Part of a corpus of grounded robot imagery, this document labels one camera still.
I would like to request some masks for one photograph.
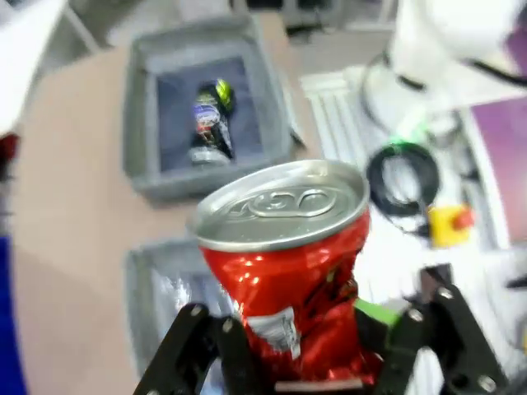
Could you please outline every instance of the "white slatted surface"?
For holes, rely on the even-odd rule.
[[[349,87],[357,75],[335,72],[307,76],[302,85],[315,115],[324,157],[364,169],[367,157],[385,141],[357,110],[356,92]],[[527,272],[527,251],[482,253],[478,243],[449,251],[431,251],[421,240],[403,235],[375,207],[371,213],[371,235],[355,270],[360,297],[382,303],[411,295],[417,290],[420,268],[450,262],[455,284],[469,302],[506,373],[512,375],[525,366],[523,354],[508,343],[519,341],[515,325],[527,317],[527,291],[507,291],[503,285]],[[442,382],[435,356],[422,351],[408,394],[436,394]]]

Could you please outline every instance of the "red can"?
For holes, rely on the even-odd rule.
[[[352,269],[369,230],[369,185],[353,166],[301,160],[205,198],[189,228],[233,299],[272,381],[361,379]]]

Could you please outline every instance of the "white label on can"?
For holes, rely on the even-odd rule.
[[[293,360],[300,356],[300,335],[295,327],[295,313],[288,307],[274,315],[248,317],[253,332],[263,338],[275,351],[290,351]]]

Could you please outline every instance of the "plastic tray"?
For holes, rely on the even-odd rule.
[[[183,305],[202,302],[215,316],[234,312],[231,298],[211,274],[194,239],[171,239],[134,249],[127,256],[124,279],[128,329],[139,375]],[[209,370],[201,393],[224,393],[218,363]]]
[[[261,154],[228,166],[161,171],[159,77],[233,58],[243,62]],[[292,139],[282,91],[262,49],[258,22],[251,16],[223,17],[142,37],[133,43],[127,73],[123,167],[133,187],[152,201],[207,194],[291,158]]]

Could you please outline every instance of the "blue object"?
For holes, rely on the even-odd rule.
[[[26,395],[13,322],[9,247],[9,238],[0,237],[0,393]]]

